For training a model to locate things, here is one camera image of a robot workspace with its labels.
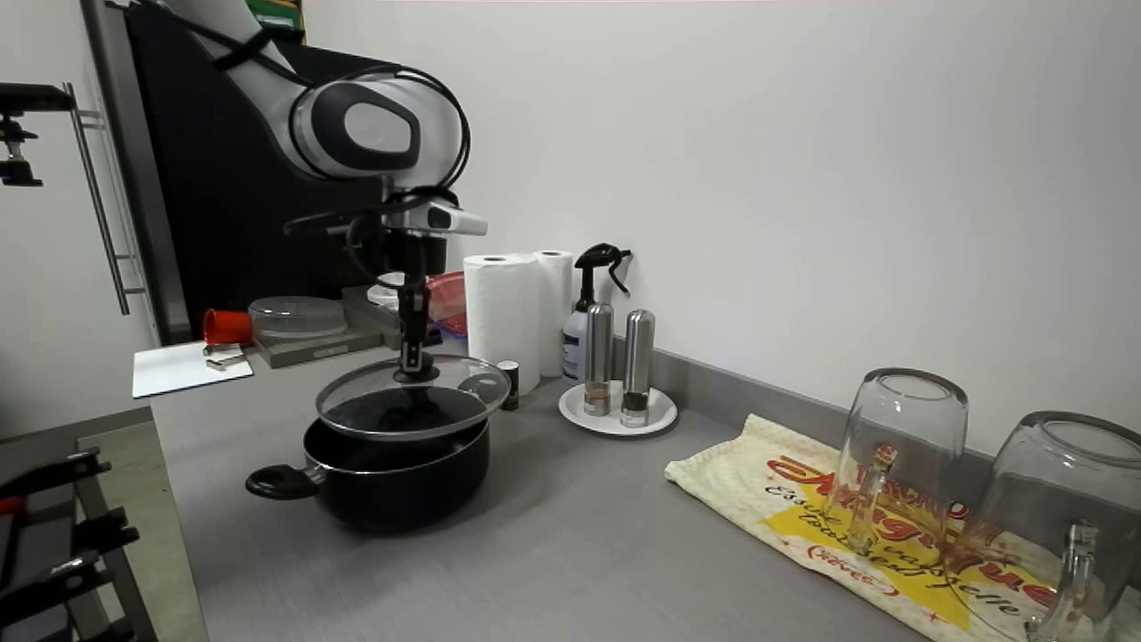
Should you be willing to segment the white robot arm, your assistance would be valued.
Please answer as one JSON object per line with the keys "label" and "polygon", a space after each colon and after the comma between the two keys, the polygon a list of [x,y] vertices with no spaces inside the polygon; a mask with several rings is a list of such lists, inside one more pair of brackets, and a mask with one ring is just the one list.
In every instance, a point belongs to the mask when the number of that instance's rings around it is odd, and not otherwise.
{"label": "white robot arm", "polygon": [[480,235],[452,185],[470,160],[470,122],[435,76],[369,60],[360,71],[303,76],[245,0],[162,0],[211,63],[255,102],[278,153],[325,180],[375,180],[369,217],[415,237],[401,284],[401,373],[427,381],[427,256],[439,235]]}

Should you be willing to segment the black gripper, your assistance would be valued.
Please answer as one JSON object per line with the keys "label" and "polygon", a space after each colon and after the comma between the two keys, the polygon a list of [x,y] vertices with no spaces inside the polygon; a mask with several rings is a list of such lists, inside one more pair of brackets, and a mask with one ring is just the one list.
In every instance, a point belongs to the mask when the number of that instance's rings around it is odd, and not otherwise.
{"label": "black gripper", "polygon": [[427,243],[446,235],[484,235],[490,221],[455,206],[446,196],[415,196],[383,212],[383,227],[403,237],[403,280],[401,293],[401,372],[415,378],[431,378],[427,342]]}

